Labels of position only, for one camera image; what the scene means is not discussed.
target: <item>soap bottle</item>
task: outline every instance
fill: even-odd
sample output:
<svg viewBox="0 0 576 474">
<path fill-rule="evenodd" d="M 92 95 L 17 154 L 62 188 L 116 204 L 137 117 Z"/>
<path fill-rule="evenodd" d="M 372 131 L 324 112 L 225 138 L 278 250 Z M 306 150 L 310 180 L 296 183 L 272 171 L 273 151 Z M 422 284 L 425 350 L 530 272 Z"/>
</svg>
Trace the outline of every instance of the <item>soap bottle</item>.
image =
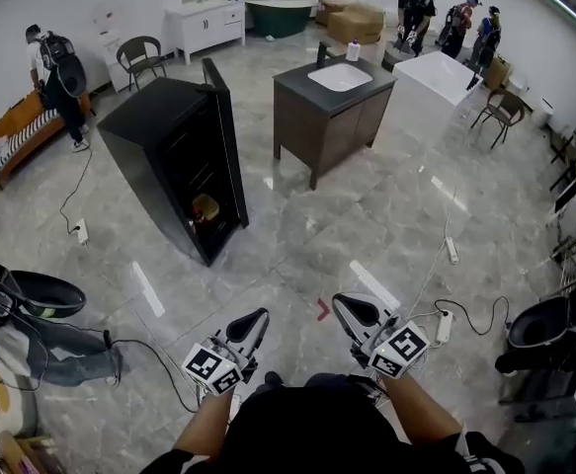
<svg viewBox="0 0 576 474">
<path fill-rule="evenodd" d="M 358 61 L 360 57 L 360 45 L 358 44 L 358 39 L 354 39 L 353 42 L 347 44 L 347 60 L 348 61 Z"/>
</svg>

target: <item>black refrigerator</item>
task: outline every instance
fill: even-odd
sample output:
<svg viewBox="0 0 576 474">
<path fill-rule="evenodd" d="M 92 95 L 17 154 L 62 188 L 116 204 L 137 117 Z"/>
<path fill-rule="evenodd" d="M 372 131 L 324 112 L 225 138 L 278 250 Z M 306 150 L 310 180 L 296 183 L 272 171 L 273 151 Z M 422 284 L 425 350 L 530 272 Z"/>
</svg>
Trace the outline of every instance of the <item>black refrigerator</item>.
<svg viewBox="0 0 576 474">
<path fill-rule="evenodd" d="M 99 130 L 164 235 L 210 265 L 248 212 L 230 92 L 212 60 L 202 64 L 205 84 L 158 77 Z"/>
</svg>

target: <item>sink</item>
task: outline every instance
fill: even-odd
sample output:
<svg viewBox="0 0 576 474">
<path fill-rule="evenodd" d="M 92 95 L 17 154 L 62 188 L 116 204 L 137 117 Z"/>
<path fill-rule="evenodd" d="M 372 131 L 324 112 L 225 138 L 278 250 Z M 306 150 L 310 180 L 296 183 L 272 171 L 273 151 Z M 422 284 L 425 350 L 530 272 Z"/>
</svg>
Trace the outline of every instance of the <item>sink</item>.
<svg viewBox="0 0 576 474">
<path fill-rule="evenodd" d="M 373 80 L 367 73 L 347 63 L 315 70 L 307 74 L 307 77 L 328 90 L 339 92 L 352 90 Z"/>
</svg>

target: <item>tile floor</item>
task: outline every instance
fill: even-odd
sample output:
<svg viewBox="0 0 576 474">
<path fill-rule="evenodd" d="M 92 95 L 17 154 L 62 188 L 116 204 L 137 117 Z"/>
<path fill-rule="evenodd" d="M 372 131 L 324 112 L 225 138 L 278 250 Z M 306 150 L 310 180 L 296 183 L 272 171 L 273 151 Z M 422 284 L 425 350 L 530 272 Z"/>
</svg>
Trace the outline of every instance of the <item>tile floor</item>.
<svg viewBox="0 0 576 474">
<path fill-rule="evenodd" d="M 242 175 L 251 223 L 239 230 L 211 268 L 179 253 L 161 235 L 124 180 L 96 120 L 127 98 L 107 92 L 95 101 L 98 116 L 90 138 L 94 157 L 81 188 L 65 212 L 88 221 L 91 242 L 79 246 L 66 234 L 58 209 L 74 188 L 86 154 L 69 152 L 67 135 L 55 139 L 16 173 L 0 192 L 0 263 L 66 278 L 84 289 L 87 307 L 72 320 L 108 328 L 116 338 L 158 343 L 181 362 L 194 342 L 257 307 L 271 311 L 271 326 L 259 351 L 260 368 L 238 392 L 244 397 L 268 369 L 291 384 L 318 371 L 349 372 L 356 365 L 349 339 L 333 317 L 317 321 L 321 297 L 360 289 L 349 269 L 358 260 L 409 310 L 448 233 L 460 252 L 452 266 L 443 251 L 417 306 L 431 311 L 437 297 L 466 304 L 479 326 L 489 324 L 499 295 L 509 297 L 512 317 L 553 287 L 555 271 L 539 263 L 549 248 L 544 216 L 547 140 L 526 119 L 505 145 L 489 151 L 498 132 L 467 128 L 483 104 L 474 101 L 467 119 L 434 147 L 384 117 L 373 149 L 364 149 L 319 181 L 312 192 L 306 168 L 289 153 L 272 157 L 272 76 L 315 60 L 324 31 L 268 43 L 250 37 L 206 51 L 232 94 Z M 380 44 L 363 47 L 379 63 Z M 185 66 L 172 60 L 172 77 L 202 81 L 199 56 Z M 456 190 L 457 203 L 444 191 Z M 146 303 L 131 263 L 153 284 L 166 314 L 156 318 Z M 493 369 L 502 350 L 503 309 L 495 327 L 476 337 L 456 316 L 451 341 L 432 351 L 416 371 L 422 384 L 469 429 L 498 440 L 510 425 L 498 407 L 501 378 Z M 420 318 L 434 335 L 437 320 Z M 38 394 L 41 425 L 58 444 L 69 472 L 137 472 L 167 450 L 191 415 L 176 400 L 165 372 L 139 347 L 123 352 L 131 372 L 116 390 L 101 382 L 75 389 L 44 385 Z M 195 396 L 176 375 L 188 405 Z M 383 409 L 388 415 L 390 409 Z"/>
</svg>

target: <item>white bathtub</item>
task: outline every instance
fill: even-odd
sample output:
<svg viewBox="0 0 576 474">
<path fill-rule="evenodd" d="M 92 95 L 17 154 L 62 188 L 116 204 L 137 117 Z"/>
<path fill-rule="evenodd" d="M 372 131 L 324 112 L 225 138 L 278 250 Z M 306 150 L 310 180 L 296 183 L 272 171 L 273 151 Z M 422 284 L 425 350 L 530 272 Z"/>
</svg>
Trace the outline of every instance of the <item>white bathtub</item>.
<svg viewBox="0 0 576 474">
<path fill-rule="evenodd" d="M 472 71 L 440 51 L 397 63 L 393 75 L 393 126 L 429 146 L 466 110 L 469 97 L 481 85 L 479 77 L 467 91 Z"/>
</svg>

